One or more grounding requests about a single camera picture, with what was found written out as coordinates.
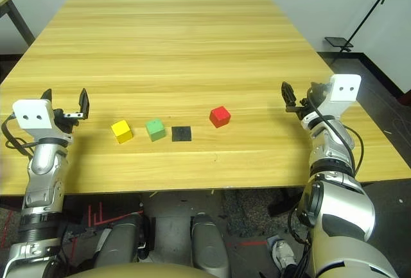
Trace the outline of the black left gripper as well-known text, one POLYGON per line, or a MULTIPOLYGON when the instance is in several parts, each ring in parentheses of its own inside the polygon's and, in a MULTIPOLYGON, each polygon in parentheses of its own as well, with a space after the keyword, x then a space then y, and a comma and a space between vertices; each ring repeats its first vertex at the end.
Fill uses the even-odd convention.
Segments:
MULTIPOLYGON (((47 89, 40 97, 42 100, 52 101, 52 89, 47 89)), ((89 99, 85 88, 82 89, 79 97, 79 112, 65 113, 62 109, 54 109, 54 123, 64 133, 71 134, 73 127, 79 125, 79 120, 86 120, 89 117, 89 99)))

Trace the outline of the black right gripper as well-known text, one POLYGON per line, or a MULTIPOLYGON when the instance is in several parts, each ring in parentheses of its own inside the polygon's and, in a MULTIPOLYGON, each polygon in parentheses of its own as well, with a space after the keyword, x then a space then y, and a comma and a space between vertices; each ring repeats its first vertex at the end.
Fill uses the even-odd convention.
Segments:
MULTIPOLYGON (((311 82, 311 92, 314 95, 311 98, 311 102, 316 107, 319 107, 319 105, 325 100, 325 97, 328 94, 328 90, 328 83, 311 82)), ((294 95, 293 87, 289 83, 282 82, 281 94, 286 104, 286 112, 296 113, 300 121, 303 120, 303 118, 306 117, 308 114, 311 114, 315 111, 311 103, 309 102, 308 98, 304 98, 301 100, 302 105, 300 107, 296 105, 296 97, 294 95)))

